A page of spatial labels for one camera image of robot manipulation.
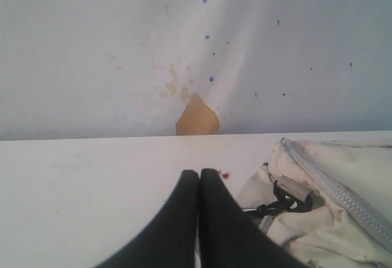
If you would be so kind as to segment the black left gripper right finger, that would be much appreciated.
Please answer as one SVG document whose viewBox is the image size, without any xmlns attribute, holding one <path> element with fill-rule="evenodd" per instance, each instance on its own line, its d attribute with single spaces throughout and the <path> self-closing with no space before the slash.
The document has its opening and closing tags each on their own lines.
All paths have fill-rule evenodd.
<svg viewBox="0 0 392 268">
<path fill-rule="evenodd" d="M 198 198 L 202 267 L 305 267 L 241 210 L 217 170 L 203 169 Z"/>
</svg>

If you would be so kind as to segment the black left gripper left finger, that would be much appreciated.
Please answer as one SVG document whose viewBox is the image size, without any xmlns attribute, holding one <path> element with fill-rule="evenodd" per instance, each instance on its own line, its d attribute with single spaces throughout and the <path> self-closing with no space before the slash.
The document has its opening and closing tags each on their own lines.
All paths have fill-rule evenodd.
<svg viewBox="0 0 392 268">
<path fill-rule="evenodd" d="M 181 172 L 157 215 L 98 267 L 194 267 L 198 174 Z"/>
</svg>

